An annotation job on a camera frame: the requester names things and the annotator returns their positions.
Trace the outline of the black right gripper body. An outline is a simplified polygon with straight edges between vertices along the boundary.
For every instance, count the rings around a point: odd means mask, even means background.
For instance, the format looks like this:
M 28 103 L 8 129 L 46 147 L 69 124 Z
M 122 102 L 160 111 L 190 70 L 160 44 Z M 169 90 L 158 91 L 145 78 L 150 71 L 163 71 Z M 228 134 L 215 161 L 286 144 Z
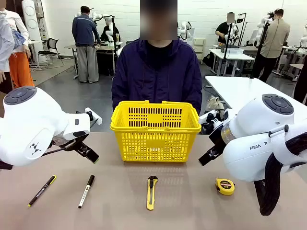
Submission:
M 210 149 L 210 151 L 214 152 L 223 152 L 226 147 L 226 143 L 222 138 L 222 128 L 223 126 L 218 126 L 210 135 L 209 139 L 212 141 L 214 146 Z

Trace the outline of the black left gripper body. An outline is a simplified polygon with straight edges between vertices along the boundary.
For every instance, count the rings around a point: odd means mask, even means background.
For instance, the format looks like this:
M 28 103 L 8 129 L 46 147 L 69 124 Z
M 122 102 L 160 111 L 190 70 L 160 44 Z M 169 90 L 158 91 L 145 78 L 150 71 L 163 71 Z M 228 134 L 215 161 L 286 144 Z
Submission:
M 52 138 L 51 146 L 55 145 L 64 151 L 82 151 L 83 148 L 87 148 L 87 146 L 83 143 L 83 141 L 89 136 L 89 134 L 81 135 L 80 137 L 76 137 L 72 140 L 66 140 L 62 134 L 58 134 Z

